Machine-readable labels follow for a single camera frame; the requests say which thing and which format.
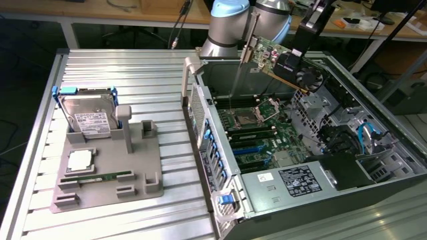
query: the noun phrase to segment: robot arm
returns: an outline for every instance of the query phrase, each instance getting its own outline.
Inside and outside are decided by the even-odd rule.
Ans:
[[[280,43],[291,25],[288,0],[214,0],[208,37],[201,47],[204,57],[236,57],[237,42],[248,39],[253,24],[250,13],[258,13],[253,34]]]

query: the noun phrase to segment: hard drive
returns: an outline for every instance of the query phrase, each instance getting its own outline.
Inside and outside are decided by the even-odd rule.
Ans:
[[[76,88],[54,86],[52,96],[61,108],[69,131],[82,133],[84,138],[110,136],[110,130],[120,128],[116,119],[117,90],[110,88]]]

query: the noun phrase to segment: aluminum extrusion table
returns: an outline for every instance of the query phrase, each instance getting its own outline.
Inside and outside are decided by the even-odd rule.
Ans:
[[[72,50],[56,56],[4,215],[1,240],[214,239],[180,107],[182,62],[194,55],[193,50]],[[50,213],[66,128],[50,98],[50,88],[60,84],[116,86],[120,104],[132,107],[130,122],[156,122],[164,196]],[[427,239],[425,189],[427,181],[373,206],[258,240]]]

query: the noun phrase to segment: hard drive label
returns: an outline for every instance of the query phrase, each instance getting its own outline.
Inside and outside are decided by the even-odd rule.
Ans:
[[[299,197],[321,191],[321,187],[308,166],[299,166],[279,171],[288,194]]]
[[[109,123],[105,112],[76,113],[74,118],[82,135],[109,134]]]

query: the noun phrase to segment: blue cable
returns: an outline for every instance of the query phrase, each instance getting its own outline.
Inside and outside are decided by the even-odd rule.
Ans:
[[[365,125],[368,126],[368,129],[369,129],[371,133],[376,132],[377,134],[381,134],[380,131],[375,130],[375,127],[369,122],[361,123],[361,125],[359,126],[359,129],[357,129],[357,138],[359,138],[359,142],[360,142],[360,145],[361,145],[361,153],[363,154],[365,154],[365,145],[363,144],[363,127]]]

